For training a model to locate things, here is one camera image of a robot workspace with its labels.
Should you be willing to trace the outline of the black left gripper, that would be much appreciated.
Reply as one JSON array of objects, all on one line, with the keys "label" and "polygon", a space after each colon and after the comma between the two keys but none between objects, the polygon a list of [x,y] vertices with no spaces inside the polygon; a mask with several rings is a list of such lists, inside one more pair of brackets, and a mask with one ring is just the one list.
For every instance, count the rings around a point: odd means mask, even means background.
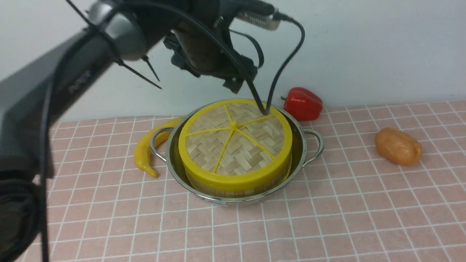
[{"label": "black left gripper", "polygon": [[[209,28],[233,53],[230,25],[239,10],[238,4],[226,0],[192,0],[190,13]],[[164,45],[173,51],[171,63],[193,76],[211,76],[223,80],[223,86],[234,94],[244,79],[225,52],[204,32],[182,21],[166,35]]]}]

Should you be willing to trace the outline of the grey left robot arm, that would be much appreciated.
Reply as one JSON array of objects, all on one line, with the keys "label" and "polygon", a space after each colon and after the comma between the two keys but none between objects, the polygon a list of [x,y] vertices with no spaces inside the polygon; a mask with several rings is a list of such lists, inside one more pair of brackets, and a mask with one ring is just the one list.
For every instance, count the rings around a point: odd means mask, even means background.
[{"label": "grey left robot arm", "polygon": [[1,261],[16,260],[40,234],[49,259],[46,187],[54,175],[49,129],[112,65],[150,84],[127,61],[145,60],[163,37],[172,63],[199,77],[224,79],[238,93],[257,68],[233,48],[229,26],[250,13],[271,15],[258,0],[98,0],[87,27],[1,82]]}]

